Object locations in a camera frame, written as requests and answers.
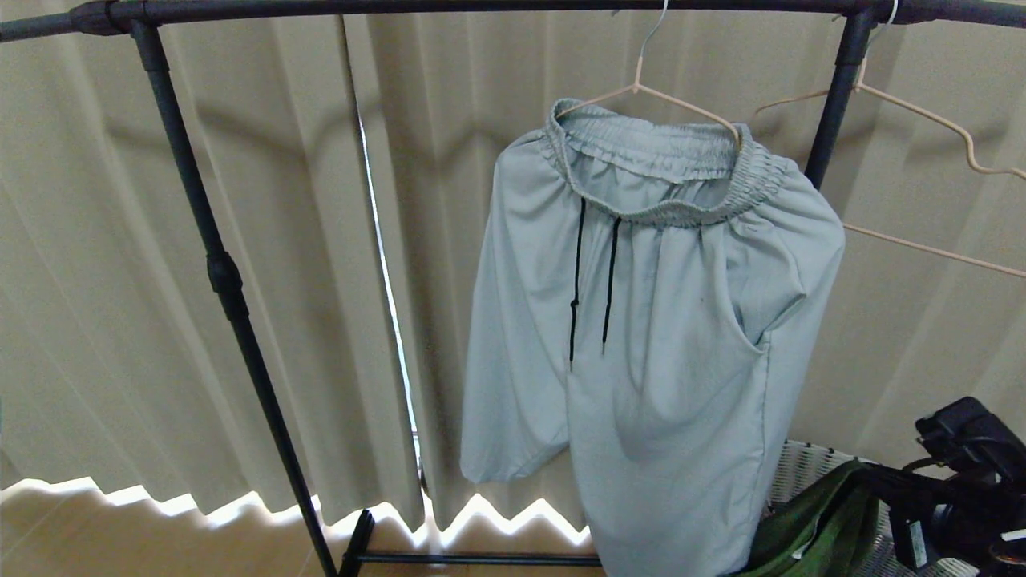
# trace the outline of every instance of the curtain fold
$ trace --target curtain fold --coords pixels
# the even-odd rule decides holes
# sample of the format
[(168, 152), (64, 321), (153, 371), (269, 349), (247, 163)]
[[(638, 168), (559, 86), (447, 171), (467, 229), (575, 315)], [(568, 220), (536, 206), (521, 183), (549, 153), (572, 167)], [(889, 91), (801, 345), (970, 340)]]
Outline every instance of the curtain fold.
[[(69, 5), (5, 2), (5, 20)], [(222, 235), (325, 521), (423, 521), (345, 38), (332, 17), (161, 29)], [(0, 49), (3, 453), (208, 511), (294, 503), (132, 40)], [(5, 482), (15, 480), (7, 475)]]
[[(415, 413), (439, 524), (480, 492), (504, 515), (546, 498), (584, 522), (562, 455), (529, 478), (473, 487), (459, 470), (471, 296), (491, 166), (560, 97), (630, 82), (655, 11), (347, 16), (387, 225)], [(359, 45), (354, 30), (365, 34)], [(642, 81), (736, 121), (829, 85), (842, 23), (828, 15), (671, 11)], [(867, 81), (964, 123), (984, 163), (1024, 165), (1026, 35), (978, 25), (891, 27)], [(767, 111), (755, 137), (802, 164), (822, 100)], [(704, 122), (645, 95), (606, 106)], [(823, 187), (854, 224), (1026, 266), (1026, 186), (965, 165), (957, 136), (856, 94)], [(1026, 433), (1026, 284), (849, 234), (792, 435), (890, 464), (919, 456), (914, 420), (976, 394)]]

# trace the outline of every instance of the green fabric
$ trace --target green fabric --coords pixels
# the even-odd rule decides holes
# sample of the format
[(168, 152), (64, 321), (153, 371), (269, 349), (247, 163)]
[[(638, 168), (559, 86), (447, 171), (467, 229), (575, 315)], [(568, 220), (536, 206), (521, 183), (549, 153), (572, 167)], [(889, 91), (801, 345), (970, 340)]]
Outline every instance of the green fabric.
[[(764, 518), (755, 532), (748, 566), (735, 575), (838, 577), (857, 570), (872, 551), (879, 505), (852, 478), (865, 466), (844, 463)], [(803, 547), (795, 559), (793, 553)]]

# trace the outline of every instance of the clothes hanger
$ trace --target clothes hanger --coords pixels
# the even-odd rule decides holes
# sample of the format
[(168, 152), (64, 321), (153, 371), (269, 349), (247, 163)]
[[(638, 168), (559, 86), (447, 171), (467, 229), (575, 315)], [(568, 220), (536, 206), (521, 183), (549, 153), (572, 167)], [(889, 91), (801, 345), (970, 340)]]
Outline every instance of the clothes hanger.
[[(898, 2), (899, 2), (899, 0), (895, 0), (894, 7), (891, 10), (891, 17), (887, 20), (886, 24), (884, 24), (883, 27), (880, 28), (880, 30), (875, 35), (873, 35), (873, 37), (869, 40), (869, 43), (866, 46), (867, 51), (869, 49), (869, 45), (871, 45), (873, 43), (873, 41), (876, 40), (880, 36), (880, 34), (883, 34), (883, 32), (886, 31), (887, 27), (890, 27), (894, 23), (895, 16), (898, 14)], [(873, 95), (873, 97), (876, 97), (877, 99), (880, 99), (881, 101), (889, 102), (889, 103), (891, 103), (893, 105), (896, 105), (896, 106), (899, 106), (901, 108), (904, 108), (905, 110), (908, 110), (910, 112), (918, 114), (919, 116), (922, 116), (923, 118), (926, 118), (929, 120), (933, 120), (934, 122), (937, 122), (938, 124), (940, 124), (940, 125), (942, 125), (942, 126), (944, 126), (944, 127), (946, 127), (946, 128), (954, 131), (955, 133), (957, 133), (959, 137), (962, 138), (962, 141), (964, 141), (964, 143), (965, 143), (965, 161), (969, 163), (970, 168), (976, 170), (977, 172), (980, 172), (981, 175), (1012, 175), (1012, 176), (1015, 176), (1015, 177), (1019, 177), (1020, 179), (1026, 180), (1026, 170), (1023, 170), (1021, 168), (992, 168), (990, 166), (983, 166), (983, 165), (981, 165), (977, 161), (977, 159), (976, 159), (976, 143), (973, 141), (973, 134), (971, 134), (969, 132), (969, 130), (966, 130), (965, 128), (962, 128), (958, 124), (955, 124), (954, 122), (948, 120), (947, 118), (944, 118), (943, 116), (941, 116), (939, 114), (935, 114), (935, 113), (933, 113), (933, 112), (931, 112), (931, 111), (929, 111), (929, 110), (926, 110), (926, 109), (924, 109), (922, 107), (916, 106), (916, 105), (914, 105), (912, 103), (909, 103), (909, 102), (906, 102), (906, 101), (903, 101), (903, 100), (899, 99), (898, 97), (893, 97), (893, 95), (884, 92), (883, 90), (876, 89), (876, 88), (874, 88), (874, 87), (866, 84), (864, 82), (864, 79), (865, 79), (865, 76), (866, 76), (866, 60), (867, 59), (865, 59), (865, 57), (862, 59), (862, 65), (859, 67), (859, 75), (858, 75), (858, 78), (855, 81), (855, 87), (853, 88), (854, 92), (856, 92), (856, 93), (866, 92), (866, 93), (868, 93), (870, 95)], [(752, 118), (751, 118), (751, 121), (749, 121), (749, 124), (751, 124), (752, 122), (754, 122), (755, 117), (760, 112), (762, 112), (763, 110), (766, 110), (768, 108), (773, 108), (775, 106), (779, 106), (779, 105), (782, 105), (782, 104), (795, 103), (795, 102), (804, 101), (804, 100), (808, 100), (808, 99), (815, 99), (815, 98), (819, 98), (819, 97), (824, 97), (826, 94), (827, 94), (827, 90), (817, 90), (815, 92), (811, 92), (811, 93), (807, 93), (807, 94), (801, 94), (801, 95), (798, 95), (798, 97), (791, 97), (789, 99), (782, 99), (782, 100), (770, 103), (767, 105), (761, 106), (761, 107), (757, 108), (754, 113), (752, 113)]]
[[(887, 22), (883, 25), (883, 27), (880, 28), (880, 30), (876, 34), (874, 34), (872, 38), (870, 38), (870, 40), (869, 40), (869, 42), (867, 43), (867, 46), (866, 46), (867, 50), (869, 49), (869, 45), (871, 45), (873, 43), (873, 41), (876, 40), (876, 38), (878, 38), (879, 35), (882, 34), (887, 29), (887, 27), (890, 27), (894, 23), (895, 16), (898, 14), (898, 2), (900, 0), (895, 0), (894, 7), (892, 7), (892, 9), (891, 9), (891, 17), (887, 18)], [(1023, 170), (1021, 170), (1019, 168), (990, 168), (990, 167), (987, 167), (987, 166), (981, 166), (980, 163), (976, 161), (976, 154), (975, 154), (975, 147), (974, 147), (974, 143), (973, 143), (973, 137), (972, 137), (972, 134), (969, 133), (968, 130), (965, 130), (961, 126), (955, 124), (954, 122), (951, 122), (947, 118), (944, 118), (942, 116), (934, 114), (933, 112), (930, 112), (929, 110), (925, 110), (923, 108), (915, 106), (915, 105), (913, 105), (911, 103), (907, 103), (907, 102), (905, 102), (905, 101), (903, 101), (903, 100), (901, 100), (901, 99), (899, 99), (897, 97), (892, 97), (891, 94), (889, 94), (886, 92), (883, 92), (882, 90), (877, 90), (876, 88), (873, 88), (872, 86), (867, 85), (865, 82), (863, 82), (863, 78), (865, 76), (865, 73), (866, 73), (866, 59), (863, 59), (862, 60), (862, 66), (859, 68), (859, 75), (858, 75), (858, 78), (856, 79), (854, 91), (856, 91), (856, 92), (859, 92), (859, 91), (868, 92), (871, 95), (874, 95), (874, 97), (877, 97), (877, 98), (879, 98), (879, 99), (881, 99), (883, 101), (893, 103), (893, 104), (895, 104), (897, 106), (900, 106), (900, 107), (902, 107), (902, 108), (904, 108), (906, 110), (914, 112), (914, 113), (916, 113), (916, 114), (918, 114), (920, 116), (923, 116), (925, 118), (929, 118), (930, 120), (938, 122), (941, 125), (950, 128), (951, 130), (954, 130), (955, 132), (958, 133), (958, 136), (960, 136), (962, 138), (963, 141), (965, 141), (965, 157), (966, 157), (966, 160), (969, 162), (970, 167), (973, 168), (974, 170), (976, 170), (978, 172), (981, 172), (981, 174), (984, 174), (984, 175), (1014, 175), (1014, 176), (1019, 177), (1021, 179), (1026, 179), (1026, 172), (1024, 172)], [(811, 92), (811, 93), (807, 93), (807, 94), (801, 94), (799, 97), (792, 97), (792, 98), (789, 98), (789, 99), (782, 99), (782, 100), (770, 103), (770, 104), (767, 104), (765, 106), (761, 106), (758, 109), (756, 109), (755, 112), (752, 114), (752, 121), (755, 120), (755, 117), (758, 115), (758, 113), (762, 112), (763, 110), (766, 110), (767, 108), (773, 108), (775, 106), (779, 106), (779, 105), (782, 105), (782, 104), (795, 103), (795, 102), (804, 101), (804, 100), (808, 100), (808, 99), (815, 99), (815, 98), (819, 98), (819, 97), (825, 97), (827, 94), (827, 92), (828, 92), (828, 90), (817, 90), (816, 92)], [(1019, 278), (1026, 279), (1026, 271), (1024, 271), (1024, 270), (1014, 269), (1014, 268), (1010, 268), (1010, 267), (1005, 267), (1005, 266), (1001, 266), (1001, 265), (995, 265), (994, 263), (989, 263), (987, 261), (981, 261), (980, 259), (973, 259), (971, 257), (964, 257), (962, 255), (958, 255), (958, 254), (951, 253), (951, 252), (948, 252), (948, 251), (942, 251), (941, 248), (935, 248), (933, 246), (928, 246), (925, 244), (920, 244), (918, 242), (912, 242), (911, 240), (906, 240), (904, 238), (899, 238), (897, 236), (891, 236), (890, 234), (883, 234), (882, 232), (876, 232), (875, 230), (869, 230), (867, 228), (863, 228), (863, 227), (860, 227), (860, 226), (855, 226), (855, 225), (851, 225), (851, 224), (847, 224), (847, 223), (841, 223), (841, 224), (844, 226), (845, 229), (851, 230), (852, 232), (857, 232), (859, 234), (864, 234), (866, 236), (871, 236), (873, 238), (884, 240), (886, 242), (893, 242), (895, 244), (900, 244), (902, 246), (907, 246), (909, 248), (914, 248), (916, 251), (921, 251), (923, 253), (929, 253), (931, 255), (937, 255), (939, 257), (944, 257), (945, 259), (950, 259), (950, 260), (953, 260), (953, 261), (958, 261), (960, 263), (965, 263), (965, 264), (973, 265), (973, 266), (980, 267), (980, 268), (984, 268), (984, 269), (987, 269), (987, 270), (993, 270), (993, 271), (1000, 272), (1000, 273), (1003, 273), (1003, 274), (1008, 274), (1008, 275), (1011, 275), (1011, 276), (1016, 276), (1016, 277), (1019, 277)]]
[(583, 102), (583, 103), (581, 103), (581, 104), (579, 104), (577, 106), (573, 106), (570, 108), (567, 108), (566, 110), (560, 112), (556, 116), (556, 118), (560, 118), (560, 117), (566, 115), (567, 113), (573, 112), (573, 111), (575, 111), (575, 110), (577, 110), (579, 108), (584, 108), (584, 107), (589, 106), (589, 105), (597, 104), (597, 103), (600, 103), (602, 101), (606, 101), (606, 100), (609, 100), (611, 98), (619, 97), (620, 94), (624, 94), (624, 93), (627, 93), (627, 92), (631, 92), (631, 93), (636, 94), (639, 91), (641, 91), (641, 92), (644, 92), (646, 94), (652, 94), (652, 95), (654, 95), (656, 98), (662, 99), (662, 100), (664, 100), (664, 101), (666, 101), (668, 103), (675, 104), (675, 105), (677, 105), (677, 106), (679, 106), (681, 108), (685, 108), (685, 109), (687, 109), (687, 110), (689, 110), (692, 112), (701, 114), (702, 116), (705, 116), (706, 118), (708, 118), (710, 120), (713, 120), (717, 124), (722, 125), (727, 130), (729, 130), (731, 133), (734, 136), (734, 142), (735, 142), (735, 144), (738, 145), (738, 148), (740, 149), (741, 148), (741, 132), (739, 132), (738, 128), (734, 124), (731, 124), (731, 122), (728, 122), (726, 119), (724, 119), (723, 117), (718, 116), (716, 114), (713, 114), (712, 112), (709, 112), (708, 110), (699, 108), (699, 107), (697, 107), (697, 106), (695, 106), (693, 104), (685, 103), (684, 101), (681, 101), (681, 100), (675, 99), (675, 98), (673, 98), (673, 97), (671, 97), (669, 94), (665, 94), (663, 92), (660, 92), (659, 90), (656, 90), (655, 88), (649, 88), (648, 86), (645, 86), (644, 84), (641, 83), (641, 66), (644, 63), (644, 50), (645, 50), (645, 47), (648, 45), (648, 40), (652, 40), (653, 35), (655, 35), (656, 31), (659, 30), (660, 25), (663, 24), (663, 18), (666, 17), (666, 11), (667, 11), (667, 8), (669, 8), (669, 6), (670, 6), (670, 0), (663, 0), (663, 12), (659, 15), (659, 22), (656, 23), (656, 27), (653, 28), (650, 32), (648, 32), (648, 36), (645, 36), (644, 42), (641, 43), (641, 54), (638, 56), (638, 66), (634, 70), (634, 82), (632, 82), (631, 84), (628, 84), (627, 86), (624, 86), (623, 88), (619, 88), (619, 89), (614, 90), (611, 92), (608, 92), (608, 93), (602, 94), (600, 97), (596, 97), (594, 99), (591, 99), (590, 101), (585, 101), (585, 102)]

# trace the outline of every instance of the elastic waistband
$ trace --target elastic waistband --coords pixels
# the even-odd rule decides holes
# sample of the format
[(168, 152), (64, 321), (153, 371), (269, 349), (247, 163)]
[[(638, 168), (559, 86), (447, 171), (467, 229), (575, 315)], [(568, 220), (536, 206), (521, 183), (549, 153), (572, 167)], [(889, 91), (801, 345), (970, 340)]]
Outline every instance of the elastic waistband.
[[(786, 158), (754, 142), (745, 124), (735, 124), (741, 133), (739, 152), (734, 134), (719, 124), (658, 125), (598, 106), (583, 107), (556, 118), (578, 104), (580, 101), (571, 99), (557, 101), (546, 121), (544, 140), (551, 148), (556, 169), (574, 192), (628, 222), (675, 227), (723, 222), (775, 194), (790, 165)], [(708, 208), (670, 199), (641, 210), (624, 211), (578, 184), (570, 171), (567, 147), (644, 177), (671, 183), (729, 178), (729, 186), (722, 201)]]

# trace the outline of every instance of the white wicker chair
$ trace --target white wicker chair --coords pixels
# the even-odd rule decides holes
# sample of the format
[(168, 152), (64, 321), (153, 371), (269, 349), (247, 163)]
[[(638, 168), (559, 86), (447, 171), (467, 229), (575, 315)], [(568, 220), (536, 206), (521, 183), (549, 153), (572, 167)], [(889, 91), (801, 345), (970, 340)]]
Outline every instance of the white wicker chair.
[[(777, 475), (770, 493), (770, 506), (775, 507), (786, 503), (815, 483), (816, 479), (852, 459), (855, 457), (833, 449), (788, 440), (784, 446), (780, 464), (777, 466)], [(873, 547), (872, 555), (853, 575), (855, 577), (914, 577), (915, 573), (906, 569), (895, 559), (886, 505), (881, 504), (880, 506), (877, 528), (876, 544)], [(964, 563), (943, 560), (923, 572), (922, 576), (970, 577), (976, 574), (977, 570)]]

